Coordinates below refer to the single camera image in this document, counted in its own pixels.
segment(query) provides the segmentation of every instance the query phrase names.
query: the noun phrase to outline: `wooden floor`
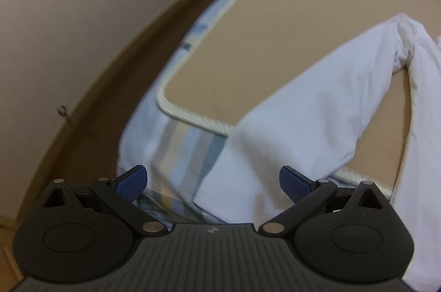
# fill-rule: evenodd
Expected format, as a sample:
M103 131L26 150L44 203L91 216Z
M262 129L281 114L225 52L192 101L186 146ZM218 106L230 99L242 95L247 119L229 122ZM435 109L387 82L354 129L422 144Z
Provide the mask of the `wooden floor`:
M114 77L62 148L50 179L63 177L77 185L115 176L118 143L132 112L191 25L213 1L192 0L180 9Z
M12 256L12 238L18 226L0 219L0 292L11 290L23 278Z

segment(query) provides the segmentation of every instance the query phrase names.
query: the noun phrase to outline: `white cloth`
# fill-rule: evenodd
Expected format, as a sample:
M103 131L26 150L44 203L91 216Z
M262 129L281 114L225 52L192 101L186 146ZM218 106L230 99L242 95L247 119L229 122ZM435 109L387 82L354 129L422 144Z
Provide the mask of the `white cloth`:
M279 214L292 205L279 187L280 168L290 165L316 180L349 162L357 139L389 89L392 73L407 66L412 121L392 205L415 243L405 281L420 291L437 291L441 285L438 48L423 25L404 14L340 46L244 116L195 202L229 223L259 226Z

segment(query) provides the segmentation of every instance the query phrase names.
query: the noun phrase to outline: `bed sheet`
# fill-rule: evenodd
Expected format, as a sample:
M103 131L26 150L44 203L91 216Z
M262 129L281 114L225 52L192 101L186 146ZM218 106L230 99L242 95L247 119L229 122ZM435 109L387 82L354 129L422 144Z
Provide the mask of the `bed sheet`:
M193 44L230 1L216 0L198 18L138 104L120 140L117 175L137 164L146 167L148 183L143 196L137 201L138 207L167 226L173 222L222 223L193 200L227 137L162 113L156 104L156 91L162 78L185 55L190 54ZM336 182L339 186L349 186Z

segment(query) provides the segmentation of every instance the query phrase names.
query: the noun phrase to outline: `dark object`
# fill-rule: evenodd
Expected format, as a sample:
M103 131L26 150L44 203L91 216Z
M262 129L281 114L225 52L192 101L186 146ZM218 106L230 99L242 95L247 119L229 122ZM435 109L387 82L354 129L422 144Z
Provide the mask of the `dark object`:
M411 291L401 277L412 239L375 184L340 189L290 167L280 178L294 200L286 178L311 193L259 233L251 224L168 232L115 192L124 179L74 189L56 180L15 235L26 279L14 291Z
M66 106L58 106L57 107L57 113L59 116L62 116L63 118L69 118L69 111Z
M279 184L294 203L312 193L317 187L315 181L308 179L290 166L284 166L280 170Z
M117 194L132 202L142 192L140 186L143 186L144 189L147 186L147 170L142 165L137 165L112 180L110 186Z

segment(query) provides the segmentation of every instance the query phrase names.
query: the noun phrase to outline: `tan ironing board cover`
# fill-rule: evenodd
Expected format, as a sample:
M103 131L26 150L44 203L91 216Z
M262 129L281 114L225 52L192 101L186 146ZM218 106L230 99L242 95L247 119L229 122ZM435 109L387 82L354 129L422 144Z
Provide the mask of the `tan ironing board cover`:
M166 79L159 106L227 135L230 125L324 55L400 12L423 23L433 38L441 34L441 0L236 0ZM410 119L402 71L393 76L347 170L392 188Z

